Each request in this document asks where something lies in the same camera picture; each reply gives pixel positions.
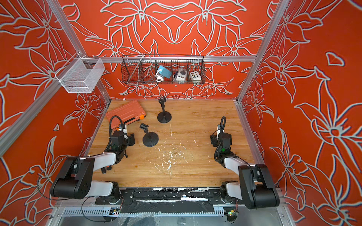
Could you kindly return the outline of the black round stand base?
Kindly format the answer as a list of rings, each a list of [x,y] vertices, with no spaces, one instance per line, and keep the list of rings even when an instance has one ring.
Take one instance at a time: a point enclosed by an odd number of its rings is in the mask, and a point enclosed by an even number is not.
[[[160,112],[157,116],[157,120],[163,124],[170,122],[171,119],[172,119],[172,115],[167,111]]]

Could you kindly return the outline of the black mic clip pole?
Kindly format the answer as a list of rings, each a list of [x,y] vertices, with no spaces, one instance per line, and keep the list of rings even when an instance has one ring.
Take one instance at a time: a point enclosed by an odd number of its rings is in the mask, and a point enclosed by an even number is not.
[[[162,111],[164,112],[165,111],[165,102],[166,102],[166,97],[161,97],[158,102],[161,104],[161,108],[162,108]]]
[[[145,123],[141,123],[140,129],[142,129],[145,132],[145,134],[149,133],[149,126]]]

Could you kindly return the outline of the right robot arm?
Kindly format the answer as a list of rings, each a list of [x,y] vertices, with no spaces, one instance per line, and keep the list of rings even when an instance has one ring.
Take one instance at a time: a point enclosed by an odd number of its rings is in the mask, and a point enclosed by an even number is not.
[[[239,177],[238,182],[223,182],[220,197],[223,201],[241,200],[248,209],[277,207],[280,196],[265,164],[251,165],[232,152],[232,135],[224,132],[226,117],[221,118],[217,130],[210,135],[216,148],[214,160]]]

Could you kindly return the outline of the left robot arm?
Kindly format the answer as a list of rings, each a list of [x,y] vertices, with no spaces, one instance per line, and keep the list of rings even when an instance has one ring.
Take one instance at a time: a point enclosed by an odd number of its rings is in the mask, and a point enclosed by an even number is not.
[[[111,203],[121,200],[117,182],[93,180],[93,172],[103,173],[128,157],[126,149],[135,144],[134,134],[127,134],[126,124],[119,116],[109,120],[109,141],[105,151],[88,157],[68,157],[59,171],[53,185],[51,196],[65,199],[84,199],[86,197],[104,197]]]

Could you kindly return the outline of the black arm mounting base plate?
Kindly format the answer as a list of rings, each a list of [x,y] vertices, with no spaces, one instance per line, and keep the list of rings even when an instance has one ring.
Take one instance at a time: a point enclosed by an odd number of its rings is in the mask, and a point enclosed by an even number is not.
[[[118,202],[97,197],[95,204],[120,208],[121,213],[214,214],[243,207],[242,200],[229,198],[219,187],[130,187],[120,188]]]

